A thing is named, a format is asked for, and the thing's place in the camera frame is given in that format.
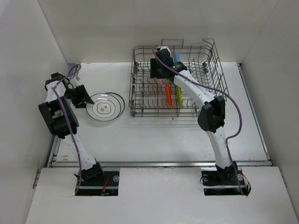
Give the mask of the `pink plate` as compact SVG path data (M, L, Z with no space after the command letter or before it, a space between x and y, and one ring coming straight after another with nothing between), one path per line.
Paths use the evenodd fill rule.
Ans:
M163 85L163 84L164 84L163 79L159 79L159 78L155 78L155 82L156 82L158 85Z

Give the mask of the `white plate blue rim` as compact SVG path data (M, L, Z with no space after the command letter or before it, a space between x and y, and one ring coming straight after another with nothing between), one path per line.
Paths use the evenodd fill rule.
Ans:
M87 104L88 115L102 122L112 121L121 114L122 106L118 98L111 93L97 93L91 96L94 104Z

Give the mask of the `orange small plate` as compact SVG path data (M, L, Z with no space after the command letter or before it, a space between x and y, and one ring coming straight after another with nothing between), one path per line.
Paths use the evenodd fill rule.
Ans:
M173 106L172 106L172 98L171 98L171 87L169 83L166 83L165 85L165 94L166 94L167 104L172 109Z

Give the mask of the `lime green small plate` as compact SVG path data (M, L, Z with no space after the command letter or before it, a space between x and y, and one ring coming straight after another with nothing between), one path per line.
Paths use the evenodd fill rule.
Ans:
M182 100L182 91L179 86L176 86L176 96L177 96L177 103L179 106L183 106L183 100Z

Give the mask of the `orange sunburst pattern plate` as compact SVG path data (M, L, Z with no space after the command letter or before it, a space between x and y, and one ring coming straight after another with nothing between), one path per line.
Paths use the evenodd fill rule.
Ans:
M119 101L119 103L120 103L120 112L119 112L117 118L120 117L123 114L123 112L125 110L125 107L126 107L124 98L120 94L115 93L115 92L107 92L107 94L110 94L110 95L114 96Z

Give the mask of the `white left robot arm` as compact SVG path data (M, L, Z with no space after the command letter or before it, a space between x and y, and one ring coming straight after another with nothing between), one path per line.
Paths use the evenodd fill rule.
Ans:
M45 82L47 97L38 109L51 134L60 138L78 159L80 181L91 181L94 185L103 183L105 174L97 160L85 150L78 134L79 123L68 100L75 108L94 105L83 85L68 87L67 77L60 73L51 74Z

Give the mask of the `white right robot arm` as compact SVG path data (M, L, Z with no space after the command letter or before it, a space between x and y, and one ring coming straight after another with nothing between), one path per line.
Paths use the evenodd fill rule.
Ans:
M217 180L221 185L236 185L237 165L229 152L224 131L226 105L222 96L224 93L215 96L209 92L208 90L212 88L199 84L182 62L175 63L167 48L153 50L153 54L162 77L180 87L199 107L197 121L211 142L215 155Z

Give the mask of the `aluminium table frame rail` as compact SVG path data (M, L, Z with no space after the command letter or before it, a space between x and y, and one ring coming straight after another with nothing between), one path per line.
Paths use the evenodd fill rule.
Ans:
M86 109L73 108L78 134L86 151L102 166L114 167L207 167L214 166L215 156L208 136L195 116L171 113L168 117L151 115L132 117L128 106L131 62L81 63L80 83L89 94L115 92L126 101L123 114L112 121L97 121ZM244 86L240 66L222 63L230 95L241 109L241 133L229 140L229 149L238 167L256 185L283 182L280 169L272 165L259 124ZM55 142L51 167L77 167L77 159L64 142Z

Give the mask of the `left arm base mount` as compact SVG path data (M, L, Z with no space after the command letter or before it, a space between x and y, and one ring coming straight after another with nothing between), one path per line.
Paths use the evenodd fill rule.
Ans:
M108 170L104 173L104 177L82 181L80 186L77 182L75 196L118 196L120 171Z

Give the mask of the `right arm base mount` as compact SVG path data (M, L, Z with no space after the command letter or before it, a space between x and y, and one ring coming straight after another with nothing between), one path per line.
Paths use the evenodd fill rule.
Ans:
M205 196L248 196L252 187L248 179L242 173L242 170L237 171L237 178L240 187L234 172L233 177L230 177L228 180L222 180L218 176L216 168L202 168L200 182L203 185Z

